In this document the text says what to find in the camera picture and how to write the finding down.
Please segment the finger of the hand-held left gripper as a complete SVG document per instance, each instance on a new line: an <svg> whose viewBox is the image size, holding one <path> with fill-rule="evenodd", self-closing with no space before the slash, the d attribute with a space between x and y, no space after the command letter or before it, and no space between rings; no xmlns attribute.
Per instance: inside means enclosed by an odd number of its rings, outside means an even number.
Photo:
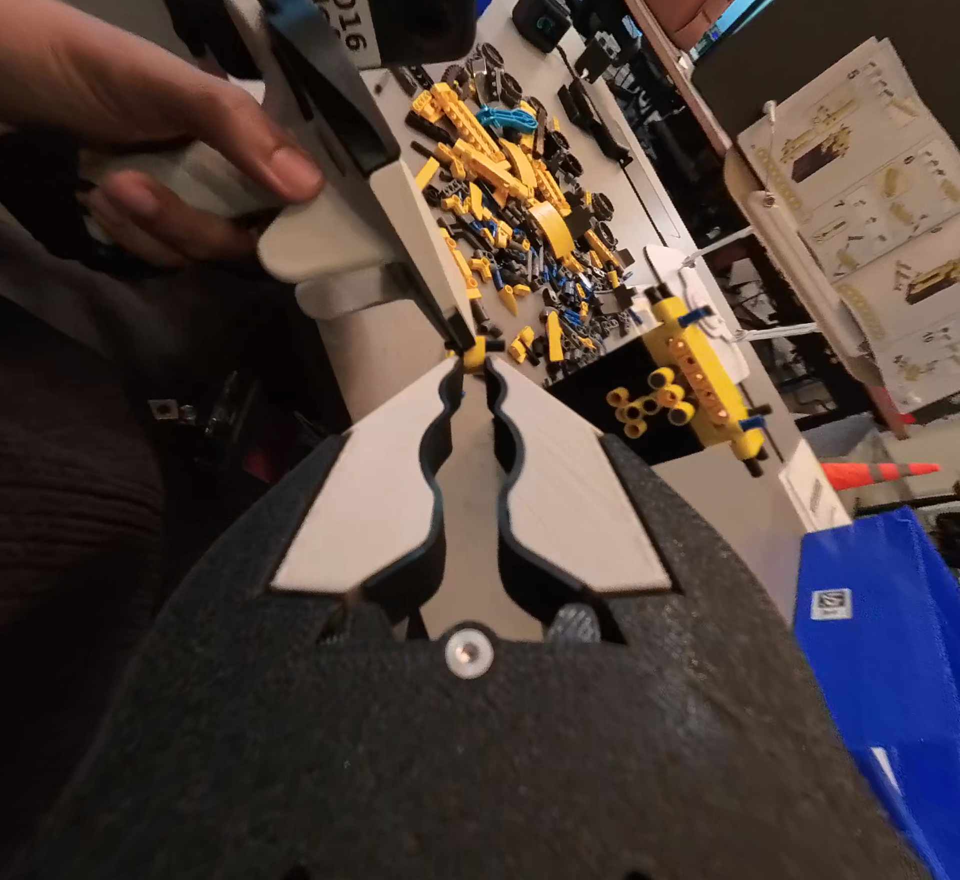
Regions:
<svg viewBox="0 0 960 880"><path fill-rule="evenodd" d="M409 166L398 159L374 172L369 186L389 222L396 263L391 271L406 297L445 345L467 353L474 347L475 326L466 281Z"/></svg>

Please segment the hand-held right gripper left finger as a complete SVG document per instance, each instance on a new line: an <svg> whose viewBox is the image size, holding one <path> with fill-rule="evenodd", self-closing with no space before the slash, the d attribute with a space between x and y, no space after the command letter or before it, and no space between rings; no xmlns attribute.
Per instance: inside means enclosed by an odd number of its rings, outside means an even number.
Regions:
<svg viewBox="0 0 960 880"><path fill-rule="evenodd" d="M462 401L463 363L442 360L347 433L270 586L363 600L391 622L419 610L445 573L440 466Z"/></svg>

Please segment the black rectangular block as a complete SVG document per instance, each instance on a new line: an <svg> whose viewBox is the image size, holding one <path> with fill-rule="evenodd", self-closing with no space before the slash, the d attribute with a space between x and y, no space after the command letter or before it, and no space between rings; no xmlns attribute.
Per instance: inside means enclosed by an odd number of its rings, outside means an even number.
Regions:
<svg viewBox="0 0 960 880"><path fill-rule="evenodd" d="M638 438L627 436L626 425L618 420L607 395L624 388L629 400L636 401L650 393L648 376L656 364L642 338L637 337L616 346L603 357L578 371L546 385L545 390L597 430L614 434L650 466L657 466L693 454L706 447L690 426L674 426L667 413L659 411L643 421L647 428Z"/></svg>

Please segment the small yellow connector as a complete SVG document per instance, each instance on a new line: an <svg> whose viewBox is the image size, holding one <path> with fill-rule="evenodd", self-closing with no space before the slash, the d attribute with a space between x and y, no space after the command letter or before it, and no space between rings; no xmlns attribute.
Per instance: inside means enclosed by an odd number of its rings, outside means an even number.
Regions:
<svg viewBox="0 0 960 880"><path fill-rule="evenodd" d="M487 335L477 335L474 345L460 355L463 372L469 375L482 375L487 358L505 351L504 340Z"/></svg>

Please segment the yellow toy brick assembly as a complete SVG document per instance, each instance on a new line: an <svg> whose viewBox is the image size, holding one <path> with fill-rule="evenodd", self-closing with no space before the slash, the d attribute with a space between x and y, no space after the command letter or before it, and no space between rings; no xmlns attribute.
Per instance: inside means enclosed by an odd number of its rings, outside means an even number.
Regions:
<svg viewBox="0 0 960 880"><path fill-rule="evenodd" d="M718 356L704 329L714 309L691 307L665 283L647 287L644 295L654 326L609 357L617 379L606 405L626 439L641 439L659 418L690 430L703 448L729 448L753 478L762 477L771 408L748 406Z"/></svg>

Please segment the pile of mixed toy bricks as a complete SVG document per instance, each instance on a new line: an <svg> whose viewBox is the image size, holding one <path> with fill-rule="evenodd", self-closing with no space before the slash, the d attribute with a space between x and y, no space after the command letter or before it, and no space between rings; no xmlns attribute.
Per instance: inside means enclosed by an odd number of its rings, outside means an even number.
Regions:
<svg viewBox="0 0 960 880"><path fill-rule="evenodd" d="M558 118L523 93L499 50L482 44L439 80L421 66L397 73L411 95L411 147L424 158L414 180L438 214L481 341L503 341L550 385L638 330L615 208L584 189Z"/></svg>

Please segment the black flat adapter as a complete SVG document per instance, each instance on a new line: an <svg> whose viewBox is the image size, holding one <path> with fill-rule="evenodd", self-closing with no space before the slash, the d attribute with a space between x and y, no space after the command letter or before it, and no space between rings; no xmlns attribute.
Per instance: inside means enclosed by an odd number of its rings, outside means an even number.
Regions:
<svg viewBox="0 0 960 880"><path fill-rule="evenodd" d="M621 168L630 165L632 154L626 145L619 142L613 130L601 117L581 79L574 78L559 87L557 98L569 121L587 133L607 159Z"/></svg>

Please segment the white paper document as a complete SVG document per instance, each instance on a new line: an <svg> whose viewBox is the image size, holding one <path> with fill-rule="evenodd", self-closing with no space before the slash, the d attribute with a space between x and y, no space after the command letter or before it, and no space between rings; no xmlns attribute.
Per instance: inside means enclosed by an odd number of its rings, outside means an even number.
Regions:
<svg viewBox="0 0 960 880"><path fill-rule="evenodd" d="M778 478L804 532L817 533L852 523L821 463L809 449L798 448Z"/></svg>

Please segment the black device with display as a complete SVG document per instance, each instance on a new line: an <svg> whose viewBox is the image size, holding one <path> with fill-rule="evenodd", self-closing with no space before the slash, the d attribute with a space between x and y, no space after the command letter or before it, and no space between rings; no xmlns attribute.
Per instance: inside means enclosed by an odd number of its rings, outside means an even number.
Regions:
<svg viewBox="0 0 960 880"><path fill-rule="evenodd" d="M517 0L510 19L522 39L542 54L556 50L571 27L565 0Z"/></svg>

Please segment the black stand device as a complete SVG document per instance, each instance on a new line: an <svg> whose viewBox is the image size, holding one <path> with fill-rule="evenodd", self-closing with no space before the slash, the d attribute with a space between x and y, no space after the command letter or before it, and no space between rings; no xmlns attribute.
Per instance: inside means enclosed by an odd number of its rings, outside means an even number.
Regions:
<svg viewBox="0 0 960 880"><path fill-rule="evenodd" d="M610 33L598 31L574 62L572 74L583 83L595 83L617 62L619 54L617 40Z"/></svg>

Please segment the person's dark sweater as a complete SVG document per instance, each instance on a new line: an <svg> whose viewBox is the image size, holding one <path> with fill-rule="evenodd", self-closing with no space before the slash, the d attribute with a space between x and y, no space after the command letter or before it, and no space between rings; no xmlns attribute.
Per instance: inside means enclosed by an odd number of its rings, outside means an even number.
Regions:
<svg viewBox="0 0 960 880"><path fill-rule="evenodd" d="M193 463L150 400L299 359L245 264L115 278L2 223L2 873L77 776L174 586L258 491Z"/></svg>

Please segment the orange traffic cone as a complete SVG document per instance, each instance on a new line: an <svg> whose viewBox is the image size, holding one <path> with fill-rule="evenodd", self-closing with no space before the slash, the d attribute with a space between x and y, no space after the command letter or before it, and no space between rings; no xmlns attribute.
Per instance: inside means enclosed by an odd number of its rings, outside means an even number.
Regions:
<svg viewBox="0 0 960 880"><path fill-rule="evenodd" d="M826 479L837 492L933 475L941 471L941 465L934 463L828 462L821 466Z"/></svg>

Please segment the long wooden desk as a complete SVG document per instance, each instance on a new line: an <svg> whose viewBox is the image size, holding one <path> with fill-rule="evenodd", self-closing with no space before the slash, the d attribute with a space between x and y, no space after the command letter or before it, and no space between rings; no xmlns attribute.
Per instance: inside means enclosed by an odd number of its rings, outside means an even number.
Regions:
<svg viewBox="0 0 960 880"><path fill-rule="evenodd" d="M673 81L677 92L706 135L713 151L724 159L732 148L732 140L714 117L692 82L693 62L689 54L672 43L644 0L623 0L640 33L651 46L655 57Z"/></svg>

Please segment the white printed booklet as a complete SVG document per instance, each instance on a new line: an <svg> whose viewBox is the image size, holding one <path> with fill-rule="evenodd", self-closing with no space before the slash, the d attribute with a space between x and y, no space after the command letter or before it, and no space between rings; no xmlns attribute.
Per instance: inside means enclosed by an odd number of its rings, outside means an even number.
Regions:
<svg viewBox="0 0 960 880"><path fill-rule="evenodd" d="M742 208L860 382L919 425L958 416L958 142L870 37L736 137Z"/></svg>

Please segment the large black screen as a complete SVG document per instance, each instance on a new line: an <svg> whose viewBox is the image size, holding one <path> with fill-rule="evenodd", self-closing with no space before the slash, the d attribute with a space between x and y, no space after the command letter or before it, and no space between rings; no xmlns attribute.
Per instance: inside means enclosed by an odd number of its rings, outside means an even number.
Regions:
<svg viewBox="0 0 960 880"><path fill-rule="evenodd" d="M888 39L921 101L959 143L959 0L773 0L703 57L693 84L734 139L874 37Z"/></svg>

